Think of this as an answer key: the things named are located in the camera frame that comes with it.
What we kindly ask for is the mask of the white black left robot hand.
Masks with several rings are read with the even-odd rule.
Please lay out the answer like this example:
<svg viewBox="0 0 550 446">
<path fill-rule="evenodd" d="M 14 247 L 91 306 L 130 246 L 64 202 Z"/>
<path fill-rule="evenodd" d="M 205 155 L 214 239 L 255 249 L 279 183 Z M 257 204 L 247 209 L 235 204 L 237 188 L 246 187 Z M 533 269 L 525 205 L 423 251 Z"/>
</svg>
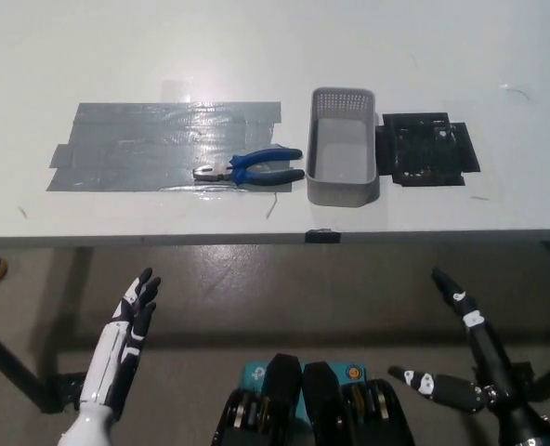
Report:
<svg viewBox="0 0 550 446">
<path fill-rule="evenodd" d="M 95 403 L 121 418 L 156 308 L 161 278 L 144 269 L 120 298 L 103 327 L 90 362 L 80 404 Z"/>
</svg>

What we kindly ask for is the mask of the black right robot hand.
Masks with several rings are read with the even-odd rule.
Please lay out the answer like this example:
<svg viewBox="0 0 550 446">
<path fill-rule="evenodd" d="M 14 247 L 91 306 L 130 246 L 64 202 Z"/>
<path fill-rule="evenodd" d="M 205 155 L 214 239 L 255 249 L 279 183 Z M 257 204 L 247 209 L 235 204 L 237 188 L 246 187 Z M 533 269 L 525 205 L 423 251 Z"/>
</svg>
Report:
<svg viewBox="0 0 550 446">
<path fill-rule="evenodd" d="M 465 328 L 475 380 L 401 366 L 389 367 L 388 373 L 436 404 L 463 413 L 489 410 L 498 420 L 501 445 L 550 445 L 550 422 L 531 407 L 550 398 L 550 370 L 536 379 L 529 362 L 510 361 L 476 299 L 439 268 L 431 277 Z"/>
</svg>

